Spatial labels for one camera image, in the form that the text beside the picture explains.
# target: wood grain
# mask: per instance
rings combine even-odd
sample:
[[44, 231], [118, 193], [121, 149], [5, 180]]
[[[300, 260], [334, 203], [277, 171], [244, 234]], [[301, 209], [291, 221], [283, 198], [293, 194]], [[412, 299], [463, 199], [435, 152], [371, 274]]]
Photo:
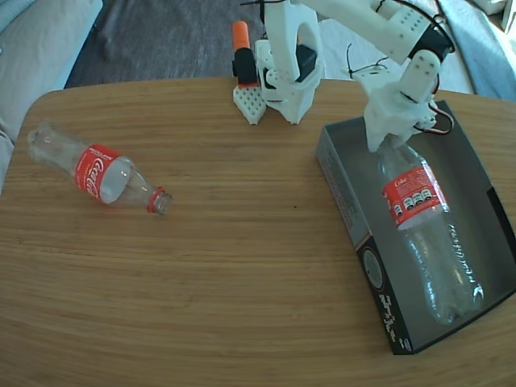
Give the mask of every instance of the wood grain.
[[[417, 356], [391, 355], [314, 150], [362, 114], [324, 81], [292, 127], [250, 127], [234, 81], [68, 89], [29, 112], [0, 198], [1, 386], [516, 384], [516, 300]], [[444, 93], [516, 219], [515, 105]], [[27, 158], [51, 119], [127, 154], [167, 217], [98, 205]]]

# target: red bottle cap ring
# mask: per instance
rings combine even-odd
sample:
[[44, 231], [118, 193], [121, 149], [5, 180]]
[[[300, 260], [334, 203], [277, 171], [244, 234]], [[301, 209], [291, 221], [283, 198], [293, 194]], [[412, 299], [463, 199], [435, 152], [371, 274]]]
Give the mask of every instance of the red bottle cap ring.
[[147, 211], [150, 212], [151, 214], [154, 214], [156, 212], [156, 199], [164, 192], [164, 188], [163, 187], [158, 187], [158, 189], [156, 191], [154, 191], [154, 193], [152, 194], [151, 198], [148, 200], [148, 205], [147, 205]]

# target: wire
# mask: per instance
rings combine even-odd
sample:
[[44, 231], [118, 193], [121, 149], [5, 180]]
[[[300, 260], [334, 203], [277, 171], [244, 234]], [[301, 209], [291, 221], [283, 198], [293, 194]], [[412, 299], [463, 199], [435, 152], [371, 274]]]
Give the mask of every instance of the wire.
[[381, 0], [380, 4], [378, 4], [377, 10], [376, 10], [377, 13], [380, 10], [381, 6], [384, 5], [384, 2], [385, 2], [385, 0]]
[[358, 73], [359, 71], [362, 71], [362, 70], [367, 70], [367, 69], [371, 69], [373, 67], [383, 67], [384, 69], [387, 69], [387, 66], [381, 64], [381, 62], [383, 62], [384, 60], [388, 60], [389, 58], [386, 56], [385, 58], [381, 58], [379, 59], [375, 64], [370, 64], [369, 66], [365, 66], [363, 67], [362, 69], [358, 69], [358, 70], [353, 70], [352, 69], [352, 66], [351, 66], [351, 63], [349, 61], [349, 49], [352, 47], [353, 44], [349, 44], [347, 46], [347, 51], [346, 51], [346, 61], [347, 61], [347, 73], [349, 74], [349, 77], [352, 78], [352, 75], [354, 73]]
[[241, 6], [252, 6], [254, 4], [277, 4], [285, 0], [255, 0], [254, 2], [241, 2]]
[[450, 37], [450, 35], [444, 30], [443, 26], [441, 26], [439, 23], [437, 23], [437, 21], [435, 20], [436, 17], [443, 17], [441, 14], [437, 14], [436, 16], [432, 17], [430, 16], [424, 9], [418, 7], [418, 6], [415, 6], [414, 4], [410, 3], [410, 2], [406, 2], [405, 0], [393, 0], [394, 2], [397, 2], [399, 4], [402, 4], [404, 6], [408, 6], [410, 9], [412, 10], [415, 10], [417, 12], [419, 12], [421, 15], [423, 15], [426, 19], [428, 19], [428, 21], [430, 23], [432, 23], [432, 25], [434, 26], [434, 28], [437, 28], [439, 30], [439, 32], [447, 39], [448, 43], [451, 45], [451, 54], [456, 52], [456, 47], [455, 47], [455, 43], [453, 43], [453, 40], [452, 38]]
[[437, 74], [437, 82], [435, 83], [435, 88], [434, 88], [434, 91], [432, 91], [432, 94], [437, 93], [440, 86], [441, 86], [441, 76], [439, 74]]
[[453, 119], [453, 117], [449, 113], [447, 113], [446, 111], [440, 110], [438, 107], [433, 107], [431, 105], [431, 103], [428, 104], [428, 108], [430, 110], [432, 110], [433, 112], [437, 113], [438, 115], [442, 115], [443, 117], [446, 117], [448, 119], [448, 121], [450, 121], [450, 128], [447, 131], [441, 131], [440, 129], [435, 129], [435, 128], [422, 129], [421, 127], [418, 127], [417, 125], [414, 125], [414, 129], [416, 129], [418, 131], [421, 131], [423, 133], [430, 133], [432, 135], [447, 135], [447, 134], [449, 134], [453, 130], [453, 128], [455, 127], [455, 120]]

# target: coca-cola bottle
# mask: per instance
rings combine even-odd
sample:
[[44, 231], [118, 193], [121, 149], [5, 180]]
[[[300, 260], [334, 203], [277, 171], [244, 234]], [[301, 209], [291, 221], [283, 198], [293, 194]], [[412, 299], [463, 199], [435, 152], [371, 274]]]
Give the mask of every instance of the coca-cola bottle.
[[164, 215], [172, 197], [142, 176], [131, 159], [100, 144], [42, 123], [27, 137], [29, 156], [60, 170], [77, 186], [109, 206], [145, 206]]
[[397, 137], [378, 150], [382, 191], [421, 275], [427, 308], [447, 325], [481, 308], [484, 289], [476, 280], [450, 217], [446, 196], [427, 161]]

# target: black box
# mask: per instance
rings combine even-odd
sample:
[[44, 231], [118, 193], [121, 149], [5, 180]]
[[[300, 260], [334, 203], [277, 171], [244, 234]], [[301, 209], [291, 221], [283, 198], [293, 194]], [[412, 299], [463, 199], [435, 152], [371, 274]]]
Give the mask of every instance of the black box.
[[[439, 107], [447, 112], [445, 102]], [[467, 260], [484, 289], [482, 307], [450, 325], [427, 309], [421, 277], [384, 198], [377, 155], [363, 119], [324, 127], [317, 157], [385, 325], [392, 351], [409, 355], [445, 339], [516, 291], [516, 239], [468, 137], [456, 121], [448, 135], [415, 135], [409, 145], [427, 159], [451, 208]]]

